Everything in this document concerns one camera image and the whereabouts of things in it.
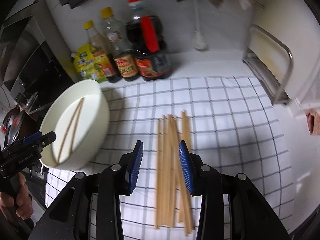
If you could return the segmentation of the person left hand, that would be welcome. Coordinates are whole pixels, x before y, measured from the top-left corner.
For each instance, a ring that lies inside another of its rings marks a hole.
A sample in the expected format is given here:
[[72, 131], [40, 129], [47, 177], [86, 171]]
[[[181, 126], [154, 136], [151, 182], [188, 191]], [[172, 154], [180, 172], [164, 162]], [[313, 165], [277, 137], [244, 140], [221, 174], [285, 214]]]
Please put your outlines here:
[[29, 197], [28, 186], [25, 183], [26, 179], [21, 172], [18, 174], [18, 180], [19, 180], [20, 188], [19, 188], [19, 192], [17, 194], [16, 200], [14, 200], [12, 196], [4, 192], [1, 192], [1, 211], [4, 217], [10, 222], [13, 221], [13, 216], [9, 212], [9, 208], [15, 207], [15, 204], [17, 204], [18, 206], [18, 208], [16, 209], [16, 215], [23, 220], [29, 219], [34, 212], [32, 201], [31, 201], [31, 198]]

